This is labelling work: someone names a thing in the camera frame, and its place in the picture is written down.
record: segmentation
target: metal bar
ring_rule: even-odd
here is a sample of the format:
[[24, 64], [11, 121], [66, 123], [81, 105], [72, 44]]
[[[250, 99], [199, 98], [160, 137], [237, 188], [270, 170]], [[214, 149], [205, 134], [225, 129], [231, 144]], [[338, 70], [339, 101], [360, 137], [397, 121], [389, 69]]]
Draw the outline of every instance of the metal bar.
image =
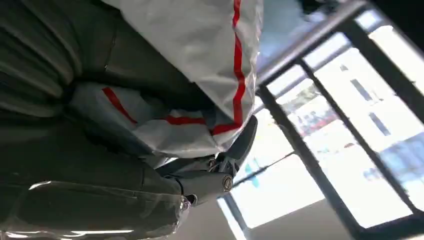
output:
[[369, 156], [371, 161], [375, 164], [375, 166], [380, 170], [383, 177], [387, 180], [390, 186], [394, 189], [394, 191], [399, 195], [400, 199], [411, 209], [412, 212], [418, 213], [419, 210], [414, 206], [413, 202], [408, 197], [404, 188], [401, 184], [396, 180], [387, 166], [383, 163], [377, 153], [371, 149], [370, 145], [365, 141], [356, 127], [353, 125], [351, 120], [346, 116], [340, 106], [336, 103], [334, 98], [330, 95], [324, 85], [318, 80], [318, 78], [314, 75], [312, 69], [306, 64], [305, 61], [299, 60], [299, 65], [303, 68], [307, 76], [312, 79], [315, 84], [316, 89], [318, 89], [324, 98], [328, 101], [328, 104], [334, 109], [334, 111], [339, 116], [340, 120], [343, 121], [344, 125], [346, 125], [347, 129], [353, 134], [355, 139], [361, 145], [361, 147], [365, 150], [366, 154]]
[[276, 102], [276, 99], [266, 86], [259, 88], [259, 94], [262, 98], [265, 107], [269, 110], [274, 120], [286, 136], [288, 142], [291, 144], [293, 149], [299, 155], [300, 159], [304, 163], [307, 171], [318, 184], [325, 198], [331, 204], [336, 214], [342, 220], [345, 227], [348, 229], [350, 234], [356, 238], [359, 238], [360, 232], [363, 228], [357, 223], [348, 207], [345, 205], [339, 194], [334, 189], [333, 185], [321, 169], [317, 159], [311, 150], [307, 147], [302, 137], [296, 131], [295, 126], [290, 122], [287, 115], [283, 112], [280, 105]]
[[291, 48], [283, 52], [269, 67], [259, 72], [257, 77], [258, 85], [262, 83], [268, 84], [284, 73], [296, 59], [303, 57], [304, 54], [315, 48], [322, 41], [325, 41], [326, 36], [330, 36], [335, 28], [346, 19], [357, 14], [366, 5], [367, 2], [364, 0], [350, 0], [344, 3], [336, 13], [321, 22], [312, 31], [293, 44]]
[[414, 84], [399, 70], [386, 54], [354, 21], [345, 22], [340, 29], [352, 44], [394, 90], [400, 99], [424, 123], [424, 97]]
[[234, 200], [231, 193], [227, 193], [223, 197], [223, 199], [224, 199], [225, 203], [228, 205], [228, 208], [229, 208], [231, 214], [234, 216], [234, 219], [238, 223], [238, 225], [240, 226], [241, 230], [244, 232], [247, 229], [249, 229], [248, 225], [246, 224], [245, 219], [242, 216], [242, 212], [240, 211], [239, 206], [237, 206], [237, 203]]
[[420, 1], [370, 0], [417, 50], [424, 53], [423, 10]]

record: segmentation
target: window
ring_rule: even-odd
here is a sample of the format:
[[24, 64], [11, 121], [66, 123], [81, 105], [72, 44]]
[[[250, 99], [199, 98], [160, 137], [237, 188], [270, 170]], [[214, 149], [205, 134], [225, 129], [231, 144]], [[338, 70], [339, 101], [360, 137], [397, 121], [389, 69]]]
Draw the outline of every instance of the window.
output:
[[422, 55], [388, 21], [383, 21], [383, 18], [375, 10], [363, 13], [356, 19], [356, 22], [364, 29], [378, 22], [385, 23], [369, 34], [369, 38], [399, 67], [418, 90], [424, 93], [424, 59]]
[[374, 122], [375, 126], [377, 126], [377, 128], [381, 131], [381, 133], [384, 134], [384, 136], [390, 135], [390, 131], [387, 129], [387, 127], [382, 123], [380, 118], [374, 112], [371, 112], [369, 114], [369, 117]]
[[[424, 209], [423, 124], [356, 48], [348, 48], [315, 75], [407, 190], [414, 204]], [[385, 182], [374, 166], [364, 167], [362, 175], [368, 181]]]
[[367, 100], [371, 101], [373, 98], [368, 94], [367, 90], [365, 90], [364, 86], [362, 86], [358, 80], [352, 79], [350, 82], [353, 84], [353, 86], [356, 88], [356, 90], [362, 95], [362, 97]]
[[[340, 95], [349, 96], [345, 91]], [[366, 180], [364, 172], [369, 169], [377, 172], [375, 166], [311, 79], [304, 79], [277, 102], [361, 226], [371, 227], [411, 214], [386, 181]], [[319, 116], [318, 120], [313, 120], [315, 116]]]
[[[273, 91], [280, 93], [281, 86], [292, 83], [299, 77], [299, 73], [303, 74], [297, 70], [292, 69], [288, 75], [282, 75], [277, 80], [283, 79], [284, 84], [273, 82]], [[296, 108], [302, 103], [297, 101], [291, 104]], [[292, 146], [270, 112], [262, 109], [255, 116], [258, 119], [256, 137], [234, 183], [285, 158], [230, 192], [246, 225], [251, 229], [324, 199], [301, 159], [293, 154]]]

